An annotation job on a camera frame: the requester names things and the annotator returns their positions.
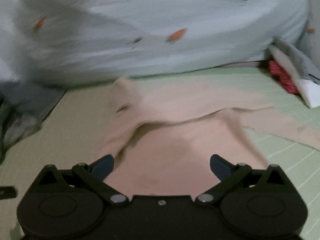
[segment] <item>beige cloth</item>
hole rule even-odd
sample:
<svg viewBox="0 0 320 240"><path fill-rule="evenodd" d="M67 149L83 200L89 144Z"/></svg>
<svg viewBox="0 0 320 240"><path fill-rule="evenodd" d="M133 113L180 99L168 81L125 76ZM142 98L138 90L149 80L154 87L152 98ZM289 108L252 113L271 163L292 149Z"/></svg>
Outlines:
<svg viewBox="0 0 320 240"><path fill-rule="evenodd" d="M117 114L100 157L114 156L116 169L105 182L128 197L196 197L219 183L209 166L213 154L266 168L244 126L320 149L317 132L278 113L262 95L214 88L196 78L172 83L147 95L125 78L113 85Z"/></svg>

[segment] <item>metal screw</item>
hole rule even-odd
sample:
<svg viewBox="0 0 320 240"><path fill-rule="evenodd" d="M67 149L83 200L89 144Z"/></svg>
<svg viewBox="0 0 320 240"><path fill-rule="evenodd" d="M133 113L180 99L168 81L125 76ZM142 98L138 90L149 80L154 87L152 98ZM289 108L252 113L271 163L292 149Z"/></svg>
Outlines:
<svg viewBox="0 0 320 240"><path fill-rule="evenodd" d="M159 206L164 206L167 202L165 200L159 200L158 205Z"/></svg>
<svg viewBox="0 0 320 240"><path fill-rule="evenodd" d="M202 203L207 203L214 200L214 197L210 194L201 194L198 196L198 200L201 201Z"/></svg>
<svg viewBox="0 0 320 240"><path fill-rule="evenodd" d="M123 203L127 200L127 197L125 195L122 195L122 194L116 194L116 195L112 195L110 200L113 202L113 203Z"/></svg>

